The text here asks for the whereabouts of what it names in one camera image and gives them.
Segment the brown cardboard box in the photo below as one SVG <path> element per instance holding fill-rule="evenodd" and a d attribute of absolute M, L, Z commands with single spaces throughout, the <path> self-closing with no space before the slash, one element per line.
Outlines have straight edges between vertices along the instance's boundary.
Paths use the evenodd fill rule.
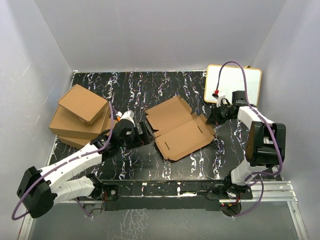
<path fill-rule="evenodd" d="M 216 133 L 203 114 L 192 112 L 179 95 L 145 111 L 155 144 L 165 160 L 178 161 L 210 144 Z"/>

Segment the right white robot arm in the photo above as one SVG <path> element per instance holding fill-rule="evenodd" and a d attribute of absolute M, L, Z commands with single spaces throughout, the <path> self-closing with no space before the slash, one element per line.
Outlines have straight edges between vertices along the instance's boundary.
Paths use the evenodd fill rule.
<path fill-rule="evenodd" d="M 207 124 L 222 125 L 238 119 L 249 130 L 244 160 L 224 178 L 218 189 L 233 199 L 249 188 L 250 181 L 274 166 L 281 167 L 285 158 L 286 126 L 265 118 L 255 105 L 247 101 L 243 90 L 232 93 L 232 101 L 226 94 L 215 90 L 216 103 L 211 107 Z"/>

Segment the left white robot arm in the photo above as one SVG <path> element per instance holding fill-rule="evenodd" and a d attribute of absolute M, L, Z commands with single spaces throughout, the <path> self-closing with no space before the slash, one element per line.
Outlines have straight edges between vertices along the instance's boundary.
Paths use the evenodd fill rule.
<path fill-rule="evenodd" d="M 82 149 L 55 164 L 37 169 L 28 168 L 17 189 L 19 202 L 11 218 L 18 220 L 17 209 L 24 205 L 33 219 L 46 214 L 54 205 L 69 199 L 89 197 L 93 200 L 103 195 L 101 183 L 92 176 L 73 179 L 84 170 L 115 156 L 120 149 L 136 149 L 155 140 L 145 121 L 135 125 L 128 119 L 115 123 L 104 130 Z"/>

